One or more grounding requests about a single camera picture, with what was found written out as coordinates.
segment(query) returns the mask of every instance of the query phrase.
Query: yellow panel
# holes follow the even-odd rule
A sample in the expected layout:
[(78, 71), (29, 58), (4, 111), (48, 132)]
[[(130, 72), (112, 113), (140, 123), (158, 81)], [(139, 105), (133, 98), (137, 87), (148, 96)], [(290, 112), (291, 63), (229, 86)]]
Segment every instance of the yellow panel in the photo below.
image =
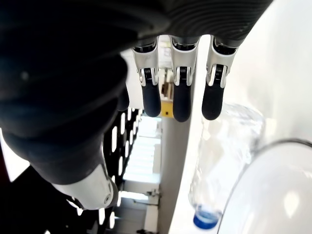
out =
[(161, 116), (163, 117), (169, 117), (173, 118), (174, 113), (173, 113), (173, 103), (170, 101), (162, 101), (161, 102)]

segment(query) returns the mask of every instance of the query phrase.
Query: clear plastic bottle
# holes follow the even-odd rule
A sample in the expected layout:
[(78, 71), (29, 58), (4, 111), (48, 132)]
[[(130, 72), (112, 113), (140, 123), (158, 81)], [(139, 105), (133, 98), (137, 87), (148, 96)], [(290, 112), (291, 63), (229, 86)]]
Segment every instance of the clear plastic bottle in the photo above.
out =
[(263, 117), (241, 105), (224, 104), (214, 121), (203, 118), (198, 159), (189, 192), (194, 224), (214, 228), (242, 169), (250, 164), (264, 127)]

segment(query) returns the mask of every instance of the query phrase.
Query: robotic hand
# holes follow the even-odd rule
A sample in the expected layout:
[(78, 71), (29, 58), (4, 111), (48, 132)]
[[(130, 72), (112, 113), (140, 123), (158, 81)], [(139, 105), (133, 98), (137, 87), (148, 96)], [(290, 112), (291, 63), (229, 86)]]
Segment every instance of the robotic hand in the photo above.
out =
[(113, 206), (103, 133), (127, 106), (133, 48), (145, 112), (160, 112), (157, 36), (172, 35), (174, 115), (190, 116), (198, 39), (212, 35), (205, 118), (222, 108), (237, 48), (272, 0), (4, 1), (0, 3), (0, 127), (20, 157), (84, 209)]
[[(172, 70), (174, 73), (174, 117), (185, 122), (191, 115), (191, 85), (195, 71), (200, 37), (171, 36)], [(207, 76), (202, 103), (203, 116), (216, 119), (222, 109), (226, 76), (229, 74), (238, 46), (227, 46), (211, 36), (207, 59)], [(143, 105), (147, 115), (156, 117), (161, 110), (158, 89), (157, 39), (132, 49), (143, 92)]]

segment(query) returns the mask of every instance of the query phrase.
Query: white surface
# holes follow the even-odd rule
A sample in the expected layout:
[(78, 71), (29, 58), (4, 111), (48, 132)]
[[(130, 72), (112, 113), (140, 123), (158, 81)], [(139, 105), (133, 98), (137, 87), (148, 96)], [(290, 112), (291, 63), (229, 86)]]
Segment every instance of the white surface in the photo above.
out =
[(109, 217), (109, 228), (113, 229), (115, 226), (115, 212), (111, 213), (111, 216)]
[(0, 142), (6, 170), (9, 179), (13, 182), (23, 171), (29, 167), (29, 162), (17, 156), (3, 139), (2, 131), (0, 130)]
[(219, 234), (311, 233), (311, 185), (311, 147), (284, 143), (263, 152), (238, 182)]
[(101, 208), (98, 210), (98, 223), (99, 225), (102, 225), (105, 220), (105, 209)]
[[(275, 0), (240, 46), (227, 76), (224, 101), (257, 109), (266, 118), (262, 144), (290, 137), (312, 141), (311, 11), (308, 0)], [(188, 191), (201, 133), (208, 45), (209, 36), (203, 36), (197, 54), (188, 149), (169, 234), (200, 233), (193, 225)]]

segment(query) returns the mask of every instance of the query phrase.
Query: blue bottle cap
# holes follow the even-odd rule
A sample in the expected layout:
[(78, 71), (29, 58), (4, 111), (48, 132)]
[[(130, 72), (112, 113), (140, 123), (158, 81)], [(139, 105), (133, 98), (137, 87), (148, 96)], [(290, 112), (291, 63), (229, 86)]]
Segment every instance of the blue bottle cap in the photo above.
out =
[(193, 219), (194, 224), (198, 228), (206, 230), (214, 228), (218, 224), (218, 221), (219, 219), (216, 215), (205, 211), (196, 212)]

